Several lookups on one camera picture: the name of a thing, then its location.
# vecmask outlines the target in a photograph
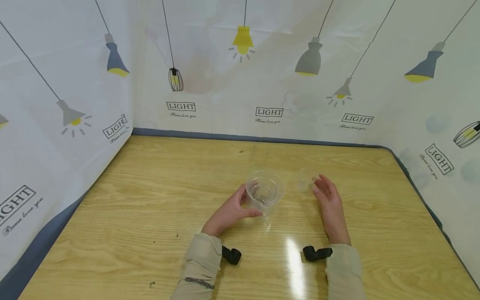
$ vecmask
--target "clear plastic cup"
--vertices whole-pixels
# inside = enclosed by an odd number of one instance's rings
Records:
[[[299,178],[297,182],[297,190],[299,192],[311,191],[315,183],[315,179],[318,177],[319,172],[310,169],[301,169],[299,172]]]
[[[280,178],[268,171],[255,171],[249,176],[246,188],[249,207],[262,211],[263,216],[259,219],[270,220],[277,203],[285,193]]]

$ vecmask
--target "sleeve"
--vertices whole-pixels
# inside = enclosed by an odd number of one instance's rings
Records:
[[[196,234],[186,255],[187,263],[170,300],[212,298],[222,259],[222,242],[205,233]]]
[[[333,253],[326,261],[328,300],[365,300],[360,255],[345,244],[330,245]]]

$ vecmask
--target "printed backdrop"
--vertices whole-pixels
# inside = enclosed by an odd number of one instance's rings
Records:
[[[136,127],[388,147],[480,281],[477,0],[97,1],[0,0],[0,276]]]

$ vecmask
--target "wood grain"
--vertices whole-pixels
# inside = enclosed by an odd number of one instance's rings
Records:
[[[222,236],[242,251],[222,263],[214,299],[326,299],[328,245],[299,171],[337,184],[368,299],[479,299],[461,262],[386,150],[133,136],[85,197],[21,300],[168,299],[193,234],[248,174],[269,169],[286,193],[270,224]]]

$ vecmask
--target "pendant lamp illustration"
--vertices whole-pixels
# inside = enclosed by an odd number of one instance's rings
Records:
[[[253,41],[252,37],[250,36],[250,27],[245,26],[245,21],[247,19],[247,0],[245,0],[245,12],[243,14],[243,26],[238,26],[237,35],[233,40],[232,45],[237,46],[228,48],[230,51],[235,50],[235,54],[233,54],[233,58],[236,58],[238,54],[240,54],[240,62],[242,62],[243,55],[250,60],[249,53],[255,53],[255,51],[251,50],[253,48]]]
[[[465,148],[473,144],[480,138],[480,121],[471,123],[464,127],[453,138],[453,142],[460,148]]]
[[[42,78],[42,80],[45,82],[45,84],[48,86],[48,88],[50,89],[50,91],[52,91],[53,95],[55,95],[55,97],[57,98],[57,105],[61,108],[61,110],[63,111],[63,127],[66,127],[65,129],[63,129],[63,131],[61,132],[61,134],[65,134],[65,132],[68,131],[68,127],[67,126],[79,126],[81,125],[82,123],[82,119],[89,119],[91,118],[92,116],[85,116],[84,113],[82,112],[79,112],[75,109],[71,109],[70,107],[68,107],[68,105],[65,103],[65,101],[61,100],[59,98],[59,96],[57,95],[57,93],[55,93],[55,91],[53,90],[53,88],[50,86],[50,84],[46,81],[45,77],[43,77],[42,73],[40,73],[40,71],[37,69],[37,67],[33,64],[32,60],[30,59],[30,57],[28,57],[28,55],[25,53],[25,51],[22,49],[22,47],[20,47],[20,45],[17,43],[17,41],[15,40],[15,38],[12,36],[12,34],[10,33],[10,31],[8,31],[8,29],[5,27],[5,25],[2,23],[2,21],[0,21],[0,25],[3,27],[3,29],[5,29],[5,31],[7,32],[7,34],[10,36],[10,38],[13,40],[13,42],[17,45],[17,47],[20,49],[20,51],[23,53],[23,55],[25,55],[25,57],[27,58],[27,60],[30,62],[30,64],[32,65],[32,67],[35,69],[35,71],[38,73],[38,75],[40,75],[40,77]],[[91,127],[91,125],[89,123],[84,123],[85,126],[88,126],[88,127]],[[85,135],[85,131],[83,131],[82,128],[79,128],[79,131],[82,135]],[[75,137],[75,131],[72,130],[72,137]]]
[[[65,129],[63,129],[61,134],[65,134],[69,130],[69,127],[67,126],[69,125],[75,126],[75,127],[79,126],[82,123],[82,119],[87,120],[92,117],[92,116],[85,116],[84,113],[68,107],[67,103],[65,103],[65,101],[63,100],[58,101],[57,105],[61,108],[63,112],[63,127],[65,127]],[[84,123],[84,125],[88,127],[92,126],[86,122]],[[83,131],[82,128],[79,128],[78,130],[82,135],[85,135],[85,132]],[[72,137],[75,137],[75,129],[72,129]]]
[[[163,6],[163,15],[165,17],[165,26],[167,27],[167,36],[168,36],[168,45],[170,46],[170,55],[172,56],[172,68],[168,71],[168,82],[170,83],[170,87],[174,92],[181,92],[183,91],[183,79],[180,74],[180,71],[175,68],[175,61],[173,60],[173,52],[172,52],[172,43],[170,42],[170,32],[168,31],[168,22],[167,22],[167,13],[165,12],[165,4],[162,0]]]
[[[405,73],[404,77],[413,83],[422,83],[427,80],[433,79],[435,75],[435,67],[437,65],[437,59],[443,55],[443,49],[445,47],[445,43],[453,31],[457,28],[457,26],[462,22],[463,18],[467,15],[473,5],[477,3],[477,0],[473,1],[472,5],[468,8],[465,14],[462,16],[460,21],[453,27],[452,31],[447,35],[443,42],[439,42],[433,47],[431,51],[428,52],[427,58],[421,61],[415,68]]]
[[[388,15],[392,11],[392,8],[393,8],[393,5],[395,4],[395,2],[396,2],[396,0],[394,0],[392,2],[392,5],[390,5],[390,9],[388,10],[387,14],[385,15],[385,17],[384,17],[382,23],[380,24],[380,26],[378,27],[377,32],[373,36],[372,41],[368,44],[367,48],[365,49],[362,56],[360,57],[360,60],[357,63],[357,65],[355,66],[355,68],[353,69],[353,72],[350,75],[350,77],[345,80],[345,83],[343,83],[343,85],[333,94],[333,96],[327,97],[327,99],[331,99],[330,102],[328,102],[329,105],[333,103],[334,104],[333,107],[336,107],[337,104],[339,103],[339,101],[342,101],[342,105],[345,105],[344,98],[346,98],[348,100],[353,100],[353,98],[350,97],[350,96],[352,96],[352,93],[350,92],[350,87],[349,87],[350,82],[352,81],[352,78],[353,78],[353,74],[355,74],[355,71],[357,70],[358,66],[360,65],[361,60],[363,59],[363,57],[367,53],[368,49],[370,48],[370,45],[373,43],[373,41],[377,37],[378,32],[380,31],[380,28],[382,28],[382,25],[385,23],[385,20],[387,19]]]
[[[5,127],[5,125],[8,124],[8,120],[6,117],[0,115],[0,129],[2,129],[3,127]]]
[[[108,32],[105,35],[105,42],[106,42],[107,48],[110,50],[110,54],[108,56],[108,62],[107,62],[107,71],[121,77],[126,77],[130,73],[130,71],[128,71],[127,67],[125,67],[125,64],[123,64],[123,61],[117,49],[117,44],[115,44],[115,42],[113,41],[113,36],[110,34],[110,30],[108,29],[107,22],[105,22],[105,18],[103,17],[102,10],[98,5],[98,1],[95,0],[95,3],[98,8],[98,11],[100,12],[100,16],[102,17],[103,24],[105,24],[105,28],[107,29],[107,32]]]
[[[322,26],[318,32],[318,36],[314,36],[312,38],[312,41],[308,43],[308,50],[305,51],[302,56],[300,56],[300,59],[297,62],[297,67],[295,67],[295,73],[303,76],[318,75],[318,72],[320,71],[320,63],[322,61],[322,57],[320,56],[320,48],[323,46],[320,44],[320,33],[322,32],[322,28],[324,27],[325,20],[327,19],[328,12],[332,7],[333,1],[334,0],[332,0],[330,3],[327,13],[325,14],[324,21],[322,22]]]

